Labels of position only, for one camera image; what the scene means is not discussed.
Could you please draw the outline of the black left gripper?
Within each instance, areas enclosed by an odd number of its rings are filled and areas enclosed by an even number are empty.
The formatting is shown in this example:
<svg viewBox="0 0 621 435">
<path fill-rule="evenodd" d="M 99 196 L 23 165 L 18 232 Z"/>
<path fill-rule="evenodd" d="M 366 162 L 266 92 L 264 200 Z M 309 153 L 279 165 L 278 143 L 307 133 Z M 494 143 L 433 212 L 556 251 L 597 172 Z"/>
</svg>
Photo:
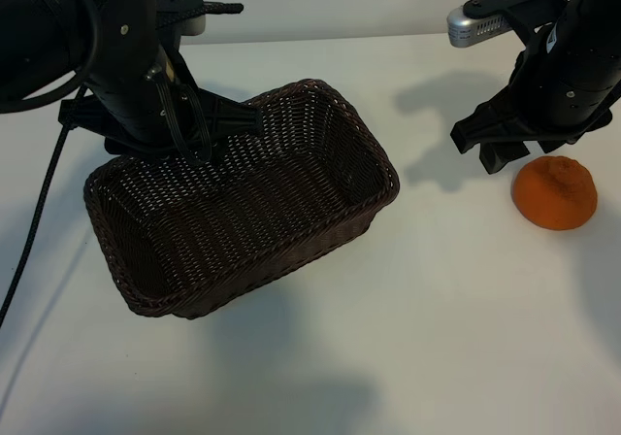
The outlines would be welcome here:
<svg viewBox="0 0 621 435">
<path fill-rule="evenodd" d="M 121 153 L 206 163 L 226 153 L 229 137 L 263 132 L 258 108 L 200 88 L 177 49 L 106 50 L 89 88 L 96 97 L 61 101 L 58 121 L 107 137 Z"/>
</svg>

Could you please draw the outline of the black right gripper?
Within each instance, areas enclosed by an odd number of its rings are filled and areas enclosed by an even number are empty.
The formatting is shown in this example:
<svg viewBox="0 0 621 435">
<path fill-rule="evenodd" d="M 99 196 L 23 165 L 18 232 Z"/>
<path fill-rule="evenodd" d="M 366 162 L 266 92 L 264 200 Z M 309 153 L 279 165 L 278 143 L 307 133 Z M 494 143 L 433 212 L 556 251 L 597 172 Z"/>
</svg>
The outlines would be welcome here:
<svg viewBox="0 0 621 435">
<path fill-rule="evenodd" d="M 508 90 L 512 100 L 498 92 L 450 132 L 459 152 L 480 144 L 487 173 L 529 155 L 517 139 L 519 118 L 545 152 L 611 122 L 610 108 L 620 99 L 620 33 L 537 32 L 518 56 Z"/>
</svg>

